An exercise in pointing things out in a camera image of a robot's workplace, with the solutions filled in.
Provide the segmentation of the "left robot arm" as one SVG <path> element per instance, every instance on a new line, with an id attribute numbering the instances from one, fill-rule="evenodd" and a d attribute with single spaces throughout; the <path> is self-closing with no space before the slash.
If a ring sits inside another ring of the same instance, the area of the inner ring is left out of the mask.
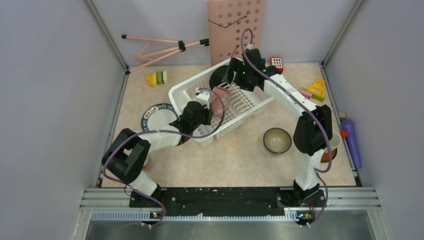
<path id="1" fill-rule="evenodd" d="M 212 116 L 210 103 L 190 101 L 182 114 L 163 129 L 137 134 L 124 128 L 103 155 L 103 169 L 112 173 L 120 183 L 142 193 L 141 200 L 154 207 L 160 202 L 161 194 L 157 191 L 158 184 L 143 171 L 148 154 L 195 139 L 194 131 L 201 125 L 210 125 Z"/>

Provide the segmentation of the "dark bowl beige inside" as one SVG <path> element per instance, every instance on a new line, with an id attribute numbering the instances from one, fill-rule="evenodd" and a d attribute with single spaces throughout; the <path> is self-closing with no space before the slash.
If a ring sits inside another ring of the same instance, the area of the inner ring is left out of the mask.
<path id="1" fill-rule="evenodd" d="M 283 154 L 291 148 L 292 138 L 286 130 L 274 127 L 264 133 L 263 144 L 269 152 Z"/>

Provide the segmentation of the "white plate green rim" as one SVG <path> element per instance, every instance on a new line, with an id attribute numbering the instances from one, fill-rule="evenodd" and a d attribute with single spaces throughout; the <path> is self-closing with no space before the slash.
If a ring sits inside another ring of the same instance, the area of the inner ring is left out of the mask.
<path id="1" fill-rule="evenodd" d="M 150 106 L 141 116 L 141 129 L 145 131 L 163 129 L 175 121 L 178 114 L 170 103 L 158 103 Z"/>

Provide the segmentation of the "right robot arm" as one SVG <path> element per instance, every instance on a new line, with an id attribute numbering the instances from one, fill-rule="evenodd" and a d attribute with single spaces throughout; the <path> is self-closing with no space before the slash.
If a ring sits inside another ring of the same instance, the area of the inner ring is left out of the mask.
<path id="1" fill-rule="evenodd" d="M 304 97 L 275 66 L 265 66 L 257 48 L 246 50 L 242 59 L 232 57 L 227 71 L 234 74 L 229 83 L 252 92 L 260 88 L 277 100 L 296 121 L 293 143 L 300 152 L 300 169 L 293 183 L 293 200 L 307 206 L 319 191 L 317 173 L 325 149 L 333 137 L 332 111 L 329 106 L 319 106 Z"/>

